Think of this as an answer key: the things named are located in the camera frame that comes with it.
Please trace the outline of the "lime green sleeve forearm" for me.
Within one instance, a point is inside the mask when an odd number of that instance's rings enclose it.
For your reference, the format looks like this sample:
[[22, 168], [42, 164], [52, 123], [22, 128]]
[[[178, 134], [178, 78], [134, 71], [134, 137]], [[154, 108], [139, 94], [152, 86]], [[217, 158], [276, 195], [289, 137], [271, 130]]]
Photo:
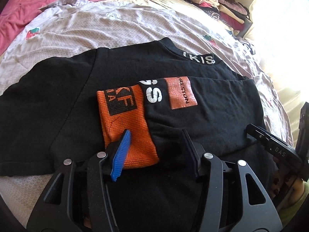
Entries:
[[302, 204], [305, 202], [307, 196], [308, 196], [308, 183], [304, 182], [304, 193], [301, 196], [301, 198], [294, 203], [293, 205], [287, 207], [287, 208], [282, 208], [279, 211], [279, 217], [282, 222], [282, 226], [285, 227], [291, 220], [292, 218], [296, 215]]

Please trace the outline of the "right hand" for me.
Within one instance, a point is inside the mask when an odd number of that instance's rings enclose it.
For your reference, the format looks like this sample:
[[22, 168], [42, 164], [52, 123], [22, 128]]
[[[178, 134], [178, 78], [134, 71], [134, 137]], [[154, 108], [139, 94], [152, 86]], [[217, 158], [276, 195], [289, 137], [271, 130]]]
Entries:
[[277, 206], [277, 210], [281, 210], [294, 205], [300, 200], [305, 192], [305, 184], [303, 179], [288, 172], [285, 165], [281, 166], [278, 158], [273, 157], [273, 160], [278, 169], [273, 174], [269, 195], [274, 200], [280, 192], [284, 193], [283, 200]]

